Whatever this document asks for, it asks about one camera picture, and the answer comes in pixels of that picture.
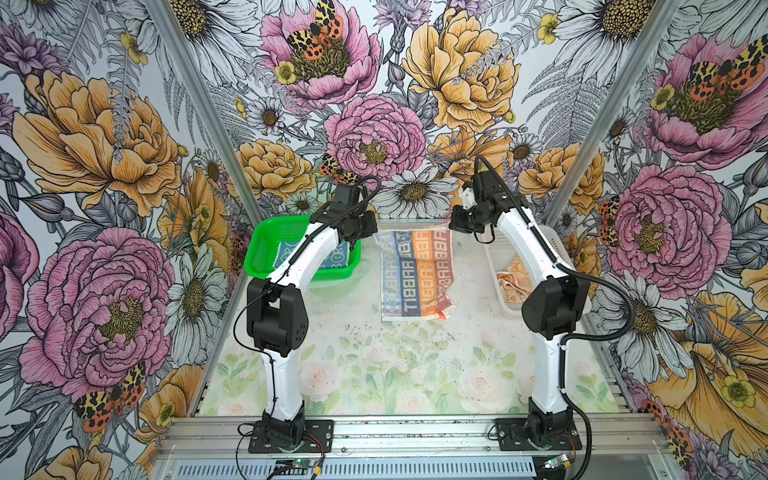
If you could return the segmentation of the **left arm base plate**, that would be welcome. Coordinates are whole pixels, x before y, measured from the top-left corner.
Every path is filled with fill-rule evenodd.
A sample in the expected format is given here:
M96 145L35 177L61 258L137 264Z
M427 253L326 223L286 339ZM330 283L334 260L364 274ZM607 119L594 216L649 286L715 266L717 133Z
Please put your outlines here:
M332 420L259 420L247 450L250 454L326 454L332 451L334 427Z

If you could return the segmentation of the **green plastic basket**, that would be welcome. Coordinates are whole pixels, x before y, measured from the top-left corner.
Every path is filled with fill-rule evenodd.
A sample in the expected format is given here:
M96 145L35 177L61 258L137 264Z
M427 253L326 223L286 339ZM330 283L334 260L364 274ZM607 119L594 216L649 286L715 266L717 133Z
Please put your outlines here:
M265 279L276 268L273 262L281 242L297 242L303 238L309 225L310 216L286 216L270 218L260 223L253 231L247 249L243 268L253 278ZM336 281L349 278L361 261L361 243L350 247L350 264L341 269L320 270L312 278L313 282Z

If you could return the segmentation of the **blue bunny pattern towel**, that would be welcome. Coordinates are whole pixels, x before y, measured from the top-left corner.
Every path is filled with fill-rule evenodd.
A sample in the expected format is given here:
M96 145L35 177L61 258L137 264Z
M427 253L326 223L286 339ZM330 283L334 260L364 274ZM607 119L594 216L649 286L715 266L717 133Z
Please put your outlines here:
M277 256L273 262L273 267L277 268L283 262L288 260L293 250L298 245L297 242L281 242L278 248ZM347 242L339 244L321 263L320 270L335 270L345 268L350 264L350 247Z

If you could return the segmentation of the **striped rabbit text towel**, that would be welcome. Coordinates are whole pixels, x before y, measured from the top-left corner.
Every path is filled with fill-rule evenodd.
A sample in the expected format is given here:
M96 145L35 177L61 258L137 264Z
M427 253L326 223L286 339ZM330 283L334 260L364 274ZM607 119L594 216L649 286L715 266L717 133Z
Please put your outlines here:
M454 308L452 236L447 229L377 233L384 321L445 319Z

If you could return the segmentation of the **white plastic basket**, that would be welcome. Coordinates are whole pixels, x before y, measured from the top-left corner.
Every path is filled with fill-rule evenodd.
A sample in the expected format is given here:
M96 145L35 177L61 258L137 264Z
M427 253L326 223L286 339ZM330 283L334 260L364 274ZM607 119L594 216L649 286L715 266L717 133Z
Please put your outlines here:
M484 245L483 249L502 310L511 316L519 314L523 302L534 289L521 257L501 234L497 234L495 241Z

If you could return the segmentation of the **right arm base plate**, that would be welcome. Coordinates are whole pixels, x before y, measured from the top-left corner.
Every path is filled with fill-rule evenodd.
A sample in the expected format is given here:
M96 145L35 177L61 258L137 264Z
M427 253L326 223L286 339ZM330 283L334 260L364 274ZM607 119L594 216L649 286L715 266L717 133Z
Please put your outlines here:
M501 451L549 452L579 451L582 440L573 420L561 429L547 430L541 425L531 425L526 418L504 417L493 422L488 438L496 441Z

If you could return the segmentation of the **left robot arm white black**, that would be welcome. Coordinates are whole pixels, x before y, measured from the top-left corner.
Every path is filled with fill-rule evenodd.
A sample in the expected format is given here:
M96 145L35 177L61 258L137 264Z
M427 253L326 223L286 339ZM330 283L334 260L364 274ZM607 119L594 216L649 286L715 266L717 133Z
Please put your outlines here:
M332 199L311 215L289 257L264 279L248 284L246 333L261 355L267 402L256 422L249 451L297 451L309 439L305 402L298 385L298 350L309 333L303 294L323 261L340 244L349 247L378 231L369 202L381 180L367 176L341 185Z

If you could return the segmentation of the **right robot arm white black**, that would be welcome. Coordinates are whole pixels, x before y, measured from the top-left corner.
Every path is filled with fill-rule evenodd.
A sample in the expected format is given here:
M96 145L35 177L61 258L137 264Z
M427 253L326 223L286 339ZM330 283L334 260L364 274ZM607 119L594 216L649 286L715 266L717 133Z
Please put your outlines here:
M561 341L576 330L589 290L588 282L568 266L535 222L524 199L508 191L494 170L480 171L462 188L461 206L453 208L449 228L456 232L500 233L527 269L533 290L521 307L533 335L534 384L524 424L499 422L501 441L522 448L581 447L575 409L563 396L566 373Z

